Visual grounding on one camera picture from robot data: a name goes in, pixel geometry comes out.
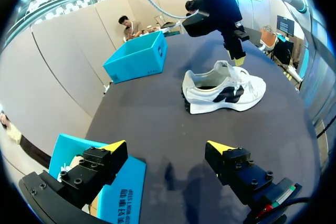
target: shoe sole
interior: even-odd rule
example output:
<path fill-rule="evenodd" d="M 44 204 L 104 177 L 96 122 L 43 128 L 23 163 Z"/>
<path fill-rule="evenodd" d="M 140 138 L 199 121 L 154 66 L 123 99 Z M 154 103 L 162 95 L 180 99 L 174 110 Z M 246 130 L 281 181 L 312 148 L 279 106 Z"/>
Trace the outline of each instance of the shoe sole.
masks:
<path fill-rule="evenodd" d="M 187 101 L 183 91 L 181 92 L 181 94 L 184 99 L 184 107 L 186 111 L 189 112 L 190 114 L 210 113 L 210 112 L 213 112 L 219 109 L 232 109 L 232 110 L 241 112 L 241 111 L 245 111 L 245 110 L 252 108 L 263 98 L 263 96 L 261 96 L 259 99 L 255 100 L 254 102 L 246 103 L 246 104 L 236 104 L 236 103 L 229 103 L 229 102 L 194 104 L 194 103 L 189 103 Z"/>

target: robotic arm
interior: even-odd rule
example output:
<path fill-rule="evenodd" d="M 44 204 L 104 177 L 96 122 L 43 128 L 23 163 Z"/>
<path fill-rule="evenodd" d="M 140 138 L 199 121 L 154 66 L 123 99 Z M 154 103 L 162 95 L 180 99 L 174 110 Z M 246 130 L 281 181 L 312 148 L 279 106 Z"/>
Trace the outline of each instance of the robotic arm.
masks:
<path fill-rule="evenodd" d="M 215 30 L 220 31 L 231 60 L 235 60 L 236 65 L 241 65 L 246 54 L 240 41 L 248 40 L 249 36 L 238 23 L 242 16 L 236 0 L 193 0 L 190 10 L 197 9 L 198 13 L 183 21 L 188 34 L 198 37 Z"/>

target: person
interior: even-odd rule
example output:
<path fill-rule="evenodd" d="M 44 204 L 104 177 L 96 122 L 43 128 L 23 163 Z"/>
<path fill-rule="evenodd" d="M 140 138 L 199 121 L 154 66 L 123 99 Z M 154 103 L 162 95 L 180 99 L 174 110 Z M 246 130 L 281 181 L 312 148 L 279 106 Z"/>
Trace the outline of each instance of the person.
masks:
<path fill-rule="evenodd" d="M 194 14 L 197 11 L 193 5 L 194 5 L 194 1 L 187 1 L 185 3 L 185 8 L 188 11 L 187 14 L 186 14 L 186 16 L 190 16 L 190 15 Z"/>
<path fill-rule="evenodd" d="M 6 114 L 2 111 L 0 113 L 0 122 L 7 132 L 10 139 L 19 144 L 21 148 L 27 153 L 32 159 L 37 161 L 39 164 L 43 165 L 45 168 L 49 168 L 51 157 L 37 148 L 32 144 L 27 138 L 25 138 L 21 132 L 10 122 Z"/>
<path fill-rule="evenodd" d="M 5 128 L 8 137 L 12 139 L 15 143 L 20 144 L 22 137 L 21 132 L 10 122 L 4 112 L 0 113 L 0 122 Z"/>
<path fill-rule="evenodd" d="M 138 38 L 143 34 L 143 29 L 140 22 L 130 21 L 127 16 L 122 16 L 119 18 L 119 24 L 125 26 L 124 37 L 126 41 Z"/>

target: computer monitor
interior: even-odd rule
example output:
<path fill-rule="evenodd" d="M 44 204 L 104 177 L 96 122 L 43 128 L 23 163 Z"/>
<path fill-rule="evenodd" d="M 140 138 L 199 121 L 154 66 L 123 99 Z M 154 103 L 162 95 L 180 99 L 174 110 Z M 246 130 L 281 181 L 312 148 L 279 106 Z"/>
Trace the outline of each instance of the computer monitor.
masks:
<path fill-rule="evenodd" d="M 294 20 L 278 15 L 277 29 L 294 37 Z"/>

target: blue box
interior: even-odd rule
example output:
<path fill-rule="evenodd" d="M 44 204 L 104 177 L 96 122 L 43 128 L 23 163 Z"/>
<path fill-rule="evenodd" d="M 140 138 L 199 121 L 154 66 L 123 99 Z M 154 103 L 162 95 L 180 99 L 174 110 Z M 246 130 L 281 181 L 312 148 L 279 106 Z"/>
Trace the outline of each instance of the blue box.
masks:
<path fill-rule="evenodd" d="M 103 65 L 114 83 L 161 73 L 167 43 L 161 31 L 123 44 Z"/>

